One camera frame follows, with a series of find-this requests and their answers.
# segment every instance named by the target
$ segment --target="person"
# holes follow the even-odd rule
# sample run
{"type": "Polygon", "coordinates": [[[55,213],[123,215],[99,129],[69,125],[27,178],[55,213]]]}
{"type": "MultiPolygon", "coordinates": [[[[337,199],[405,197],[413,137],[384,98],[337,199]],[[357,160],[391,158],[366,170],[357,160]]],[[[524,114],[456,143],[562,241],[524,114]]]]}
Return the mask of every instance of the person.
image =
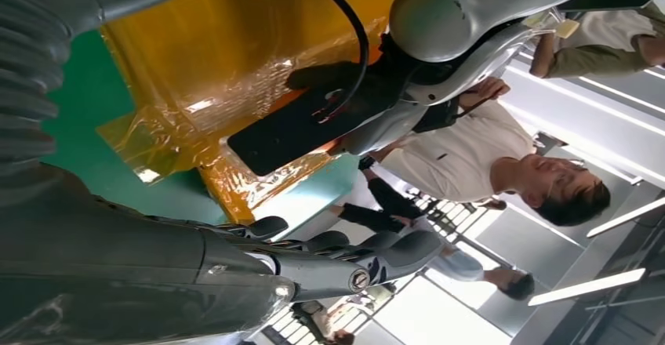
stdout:
{"type": "Polygon", "coordinates": [[[324,345],[353,345],[355,335],[344,329],[333,331],[330,318],[335,311],[328,313],[325,306],[317,300],[294,303],[291,306],[293,317],[305,325],[314,338],[324,345]]]}
{"type": "Polygon", "coordinates": [[[569,38],[540,37],[531,65],[539,78],[618,75],[665,66],[665,15],[644,9],[585,13],[569,38]]]}
{"type": "MultiPolygon", "coordinates": [[[[503,80],[490,77],[459,96],[459,106],[508,91],[503,80]]],[[[496,100],[450,127],[407,135],[370,156],[434,198],[475,202],[512,192],[556,226],[587,222],[610,202],[608,188],[588,169],[533,153],[531,136],[496,100]]]]}
{"type": "Polygon", "coordinates": [[[506,204],[504,200],[499,200],[498,198],[489,198],[487,200],[479,202],[476,206],[478,208],[503,211],[506,210],[508,204],[506,204]]]}
{"type": "MultiPolygon", "coordinates": [[[[361,206],[333,205],[328,210],[342,220],[365,226],[374,232],[393,231],[406,235],[412,231],[436,232],[427,220],[427,215],[409,199],[395,191],[390,184],[372,170],[362,173],[368,182],[372,196],[383,208],[382,212],[361,206]]],[[[534,280],[531,274],[510,268],[499,267],[485,271],[475,258],[440,236],[444,244],[441,255],[427,266],[457,281],[485,281],[494,284],[501,292],[514,300],[525,300],[533,293],[534,280]]]]}

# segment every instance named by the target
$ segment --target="khaki shirt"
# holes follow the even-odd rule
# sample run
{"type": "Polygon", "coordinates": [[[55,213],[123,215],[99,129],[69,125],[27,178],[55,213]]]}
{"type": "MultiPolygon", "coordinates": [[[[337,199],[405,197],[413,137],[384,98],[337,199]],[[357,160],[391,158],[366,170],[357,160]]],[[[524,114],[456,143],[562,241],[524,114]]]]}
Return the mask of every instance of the khaki shirt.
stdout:
{"type": "MultiPolygon", "coordinates": [[[[649,3],[638,13],[651,20],[656,35],[665,38],[665,15],[657,5],[649,3]]],[[[580,77],[586,74],[620,75],[631,74],[649,68],[639,53],[614,49],[606,45],[583,45],[560,49],[547,72],[547,78],[580,77]]]]}

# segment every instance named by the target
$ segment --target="screw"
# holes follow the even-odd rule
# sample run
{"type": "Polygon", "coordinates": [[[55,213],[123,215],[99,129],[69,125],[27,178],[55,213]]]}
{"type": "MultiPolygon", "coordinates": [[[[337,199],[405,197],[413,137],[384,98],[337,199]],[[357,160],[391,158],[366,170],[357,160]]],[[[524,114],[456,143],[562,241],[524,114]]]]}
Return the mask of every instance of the screw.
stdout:
{"type": "Polygon", "coordinates": [[[220,274],[224,272],[226,269],[227,269],[226,265],[217,264],[208,269],[208,274],[220,274]]]}
{"type": "Polygon", "coordinates": [[[367,271],[359,269],[351,277],[351,288],[353,290],[363,290],[369,285],[369,274],[367,271]]]}

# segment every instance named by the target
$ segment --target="hand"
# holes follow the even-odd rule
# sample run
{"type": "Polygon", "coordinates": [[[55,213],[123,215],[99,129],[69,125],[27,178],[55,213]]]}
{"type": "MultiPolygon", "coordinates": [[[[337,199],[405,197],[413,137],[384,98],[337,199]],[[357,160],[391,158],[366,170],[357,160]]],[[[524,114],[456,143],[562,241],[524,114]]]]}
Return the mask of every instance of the hand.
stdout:
{"type": "Polygon", "coordinates": [[[468,109],[486,98],[495,100],[510,90],[510,86],[501,78],[487,77],[460,96],[460,106],[468,109]]]}
{"type": "Polygon", "coordinates": [[[410,219],[408,219],[406,217],[402,217],[402,216],[392,216],[392,217],[394,219],[396,219],[397,221],[401,222],[402,225],[404,225],[406,227],[411,227],[411,225],[413,225],[413,221],[411,221],[410,219]]]}
{"type": "Polygon", "coordinates": [[[485,98],[495,100],[503,94],[510,92],[510,90],[510,86],[504,80],[496,77],[487,77],[470,89],[470,91],[476,92],[475,94],[480,100],[485,98]]]}

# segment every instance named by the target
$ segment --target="man's hair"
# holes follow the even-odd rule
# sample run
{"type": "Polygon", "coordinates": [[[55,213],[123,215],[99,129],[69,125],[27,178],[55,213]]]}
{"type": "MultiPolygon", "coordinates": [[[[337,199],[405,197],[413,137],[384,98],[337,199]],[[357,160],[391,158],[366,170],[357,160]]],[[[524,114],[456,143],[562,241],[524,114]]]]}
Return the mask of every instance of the man's hair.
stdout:
{"type": "Polygon", "coordinates": [[[533,294],[535,282],[531,274],[525,274],[515,282],[511,282],[508,287],[500,291],[514,300],[525,300],[533,294]]]}
{"type": "Polygon", "coordinates": [[[494,205],[494,208],[496,210],[506,210],[507,207],[508,207],[508,204],[506,204],[506,202],[504,200],[499,200],[494,205]]]}
{"type": "Polygon", "coordinates": [[[341,336],[335,336],[335,345],[353,345],[355,335],[353,333],[344,333],[341,336]]]}
{"type": "Polygon", "coordinates": [[[548,198],[534,210],[556,226],[577,226],[593,219],[609,206],[610,194],[603,183],[581,191],[565,202],[548,198]]]}

